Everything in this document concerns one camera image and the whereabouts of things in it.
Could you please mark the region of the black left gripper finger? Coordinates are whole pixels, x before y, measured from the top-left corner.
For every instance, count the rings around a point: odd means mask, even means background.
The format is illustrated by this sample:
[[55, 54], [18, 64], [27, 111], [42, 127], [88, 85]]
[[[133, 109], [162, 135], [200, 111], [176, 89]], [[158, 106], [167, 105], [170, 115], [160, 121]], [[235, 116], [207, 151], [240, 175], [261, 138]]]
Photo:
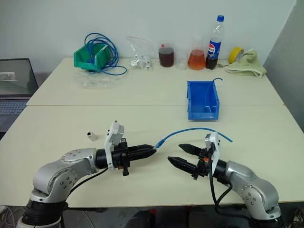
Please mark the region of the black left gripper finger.
[[152, 145], [142, 144], [129, 147], [129, 152], [156, 152], [156, 149]]
[[148, 158], [156, 153], [156, 150], [134, 151], [130, 153], [130, 160], [140, 160]]

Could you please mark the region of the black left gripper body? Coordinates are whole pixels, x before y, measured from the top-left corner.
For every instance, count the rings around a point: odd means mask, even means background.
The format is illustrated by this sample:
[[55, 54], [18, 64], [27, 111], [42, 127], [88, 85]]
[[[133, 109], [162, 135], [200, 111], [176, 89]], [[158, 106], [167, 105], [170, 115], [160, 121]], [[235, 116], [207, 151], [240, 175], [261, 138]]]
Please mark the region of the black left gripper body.
[[123, 170], [123, 176], [129, 175], [128, 168], [130, 167], [130, 153], [125, 138], [123, 138], [118, 145], [114, 147], [114, 151], [112, 152], [112, 162], [114, 168]]

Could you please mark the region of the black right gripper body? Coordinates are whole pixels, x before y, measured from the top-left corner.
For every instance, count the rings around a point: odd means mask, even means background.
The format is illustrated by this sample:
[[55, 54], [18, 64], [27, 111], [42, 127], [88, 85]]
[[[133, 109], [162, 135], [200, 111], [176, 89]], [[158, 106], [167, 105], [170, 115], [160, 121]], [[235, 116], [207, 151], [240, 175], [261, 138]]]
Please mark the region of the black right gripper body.
[[205, 177], [209, 175], [209, 164], [212, 162], [212, 154], [207, 149], [202, 149], [198, 154], [198, 164], [191, 175], [194, 180], [197, 180], [199, 176]]

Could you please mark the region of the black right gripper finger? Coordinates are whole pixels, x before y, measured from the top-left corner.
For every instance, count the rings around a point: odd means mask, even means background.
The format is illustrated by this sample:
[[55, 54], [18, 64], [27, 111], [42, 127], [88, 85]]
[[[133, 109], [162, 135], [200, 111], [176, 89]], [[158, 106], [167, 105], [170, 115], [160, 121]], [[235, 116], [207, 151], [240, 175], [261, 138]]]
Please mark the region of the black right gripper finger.
[[179, 144], [179, 147], [186, 153], [196, 155], [196, 156], [199, 156], [199, 154], [202, 150], [201, 148], [188, 144], [188, 143]]
[[180, 157], [168, 156], [169, 162], [175, 167], [187, 173], [194, 173], [196, 166], [187, 162], [187, 160]]

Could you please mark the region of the blue plastic bin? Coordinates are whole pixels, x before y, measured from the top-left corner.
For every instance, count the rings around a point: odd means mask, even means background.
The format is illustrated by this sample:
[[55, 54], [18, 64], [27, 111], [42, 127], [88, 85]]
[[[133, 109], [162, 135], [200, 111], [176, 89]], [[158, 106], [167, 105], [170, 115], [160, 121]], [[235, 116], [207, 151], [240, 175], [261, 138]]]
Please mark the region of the blue plastic bin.
[[189, 120], [205, 121], [218, 119], [220, 101], [215, 80], [187, 82], [187, 112]]

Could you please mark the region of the green plastic bin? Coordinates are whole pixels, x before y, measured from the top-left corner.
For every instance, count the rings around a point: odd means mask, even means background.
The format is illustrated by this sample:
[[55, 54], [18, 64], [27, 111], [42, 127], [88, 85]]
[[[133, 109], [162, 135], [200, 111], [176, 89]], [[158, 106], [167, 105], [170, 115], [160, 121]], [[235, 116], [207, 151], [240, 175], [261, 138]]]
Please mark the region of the green plastic bin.
[[83, 45], [74, 53], [74, 67], [88, 71], [99, 71], [112, 59], [110, 47], [95, 44], [93, 47]]

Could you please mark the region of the clear plastic bag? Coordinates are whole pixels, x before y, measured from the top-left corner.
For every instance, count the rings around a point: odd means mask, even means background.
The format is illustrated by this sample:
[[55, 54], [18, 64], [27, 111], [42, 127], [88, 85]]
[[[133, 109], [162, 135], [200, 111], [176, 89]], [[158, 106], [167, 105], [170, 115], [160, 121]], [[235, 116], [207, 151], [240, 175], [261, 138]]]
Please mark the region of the clear plastic bag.
[[122, 75], [108, 75], [99, 71], [80, 70], [74, 73], [78, 86], [89, 90], [109, 90], [120, 86], [125, 80]]

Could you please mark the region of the small empty clear beaker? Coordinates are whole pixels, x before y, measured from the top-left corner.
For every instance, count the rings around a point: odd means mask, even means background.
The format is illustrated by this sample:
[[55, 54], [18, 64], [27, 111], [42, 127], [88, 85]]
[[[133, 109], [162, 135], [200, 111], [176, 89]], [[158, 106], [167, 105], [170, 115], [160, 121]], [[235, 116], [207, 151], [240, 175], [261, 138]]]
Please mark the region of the small empty clear beaker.
[[175, 53], [175, 65], [179, 70], [187, 69], [187, 53], [184, 51], [176, 51]]

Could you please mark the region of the flask with orange liquid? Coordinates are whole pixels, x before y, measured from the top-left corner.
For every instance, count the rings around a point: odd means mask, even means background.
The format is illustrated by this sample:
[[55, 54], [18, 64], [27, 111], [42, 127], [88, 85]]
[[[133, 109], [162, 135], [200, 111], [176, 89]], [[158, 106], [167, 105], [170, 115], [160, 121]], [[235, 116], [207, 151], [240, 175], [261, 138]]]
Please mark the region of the flask with orange liquid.
[[203, 38], [195, 36], [193, 38], [193, 47], [188, 58], [188, 67], [192, 70], [202, 70], [205, 68], [205, 50]]

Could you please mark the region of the zip bag of couplers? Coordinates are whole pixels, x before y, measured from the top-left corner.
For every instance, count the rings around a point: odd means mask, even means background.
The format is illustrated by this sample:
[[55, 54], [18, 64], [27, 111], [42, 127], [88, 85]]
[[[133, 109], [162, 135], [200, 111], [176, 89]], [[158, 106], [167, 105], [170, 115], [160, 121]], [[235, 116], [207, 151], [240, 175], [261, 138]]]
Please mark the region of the zip bag of couplers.
[[153, 43], [143, 38], [126, 36], [133, 58], [130, 61], [130, 67], [133, 69], [152, 69], [152, 58], [154, 56]]

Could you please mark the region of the beaker with dark red liquid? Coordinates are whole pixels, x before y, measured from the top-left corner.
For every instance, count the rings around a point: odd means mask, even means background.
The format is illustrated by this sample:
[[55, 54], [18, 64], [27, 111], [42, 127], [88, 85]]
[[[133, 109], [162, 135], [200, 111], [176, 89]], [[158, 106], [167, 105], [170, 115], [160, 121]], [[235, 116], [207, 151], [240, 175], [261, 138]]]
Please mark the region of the beaker with dark red liquid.
[[169, 42], [160, 42], [158, 49], [159, 62], [162, 67], [172, 67], [174, 65], [174, 46]]

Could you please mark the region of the cola bottle with blue cap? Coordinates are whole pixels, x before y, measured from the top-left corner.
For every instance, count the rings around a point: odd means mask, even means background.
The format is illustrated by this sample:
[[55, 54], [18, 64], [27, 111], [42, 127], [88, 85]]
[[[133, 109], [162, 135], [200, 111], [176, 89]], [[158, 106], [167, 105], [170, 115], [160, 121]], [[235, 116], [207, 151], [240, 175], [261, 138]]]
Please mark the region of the cola bottle with blue cap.
[[224, 16], [218, 15], [209, 39], [206, 68], [213, 70], [218, 62], [219, 51], [224, 36]]

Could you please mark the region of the yellow tape roll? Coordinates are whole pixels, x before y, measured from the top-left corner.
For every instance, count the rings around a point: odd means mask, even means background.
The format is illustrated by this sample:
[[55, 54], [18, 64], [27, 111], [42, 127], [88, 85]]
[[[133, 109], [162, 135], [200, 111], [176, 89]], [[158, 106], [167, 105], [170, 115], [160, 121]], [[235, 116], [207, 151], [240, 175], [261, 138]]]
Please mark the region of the yellow tape roll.
[[228, 62], [230, 64], [232, 64], [232, 63], [234, 63], [236, 61], [239, 61], [240, 58], [242, 57], [243, 53], [244, 53], [243, 48], [241, 48], [241, 47], [234, 47], [231, 50], [230, 54], [229, 54]]

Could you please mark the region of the pale green towel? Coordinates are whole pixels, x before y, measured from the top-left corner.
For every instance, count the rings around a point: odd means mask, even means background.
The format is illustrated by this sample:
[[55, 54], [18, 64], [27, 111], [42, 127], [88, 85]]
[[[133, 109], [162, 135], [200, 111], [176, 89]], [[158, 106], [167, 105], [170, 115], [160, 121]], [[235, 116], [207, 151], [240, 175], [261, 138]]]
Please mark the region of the pale green towel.
[[225, 71], [241, 76], [256, 76], [262, 78], [267, 70], [263, 67], [257, 57], [257, 52], [250, 49], [242, 53], [233, 63], [224, 67]]

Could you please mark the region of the grey partition panel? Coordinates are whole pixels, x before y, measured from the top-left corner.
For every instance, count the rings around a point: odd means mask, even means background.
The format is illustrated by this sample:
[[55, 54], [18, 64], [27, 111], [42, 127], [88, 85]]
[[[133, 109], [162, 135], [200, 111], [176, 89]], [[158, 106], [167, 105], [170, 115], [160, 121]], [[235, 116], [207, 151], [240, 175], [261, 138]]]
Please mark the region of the grey partition panel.
[[271, 84], [304, 132], [304, 0], [296, 0], [264, 67]]

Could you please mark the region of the grey laptop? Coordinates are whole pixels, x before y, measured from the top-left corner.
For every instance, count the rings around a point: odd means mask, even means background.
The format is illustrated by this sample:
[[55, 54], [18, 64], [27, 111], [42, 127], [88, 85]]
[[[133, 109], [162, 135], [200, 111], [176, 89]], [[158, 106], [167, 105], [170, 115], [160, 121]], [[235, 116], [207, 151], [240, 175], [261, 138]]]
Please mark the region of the grey laptop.
[[29, 58], [0, 59], [0, 134], [8, 131], [37, 89]]

